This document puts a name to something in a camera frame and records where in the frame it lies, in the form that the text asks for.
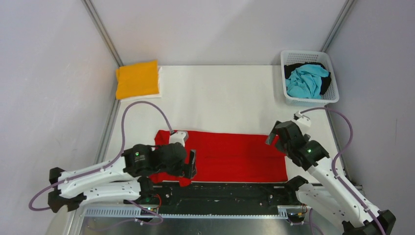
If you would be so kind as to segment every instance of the wall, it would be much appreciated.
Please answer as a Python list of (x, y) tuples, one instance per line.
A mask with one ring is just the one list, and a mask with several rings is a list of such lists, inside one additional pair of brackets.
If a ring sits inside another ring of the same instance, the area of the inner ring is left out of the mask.
[(345, 0), (93, 0), (124, 64), (269, 65), (320, 50)]
[[(345, 161), (368, 198), (397, 217), (392, 234), (413, 234), (415, 217), (415, 2), (358, 1), (329, 50), (340, 101), (355, 134)], [(349, 131), (335, 118), (344, 144)]]
[(79, 0), (5, 1), (0, 22), (1, 233), (45, 234), (28, 202), (50, 168), (93, 163), (116, 66)]

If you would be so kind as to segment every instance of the folded yellow cloth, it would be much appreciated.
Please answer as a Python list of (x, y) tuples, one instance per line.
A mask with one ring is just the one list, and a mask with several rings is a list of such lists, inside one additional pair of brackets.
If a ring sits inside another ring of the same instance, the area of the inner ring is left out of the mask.
[(118, 81), (117, 99), (159, 93), (157, 60), (123, 66), (115, 73)]

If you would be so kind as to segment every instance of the red cloth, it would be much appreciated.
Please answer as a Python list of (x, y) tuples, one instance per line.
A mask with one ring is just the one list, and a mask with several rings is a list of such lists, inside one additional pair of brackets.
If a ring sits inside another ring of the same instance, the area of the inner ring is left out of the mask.
[[(265, 144), (265, 135), (223, 134), (188, 131), (187, 151), (196, 150), (197, 174), (193, 181), (270, 183), (288, 180), (285, 154), (274, 145)], [(156, 145), (168, 144), (170, 133), (159, 130)], [(154, 183), (179, 181), (187, 186), (191, 180), (158, 173), (150, 176)]]

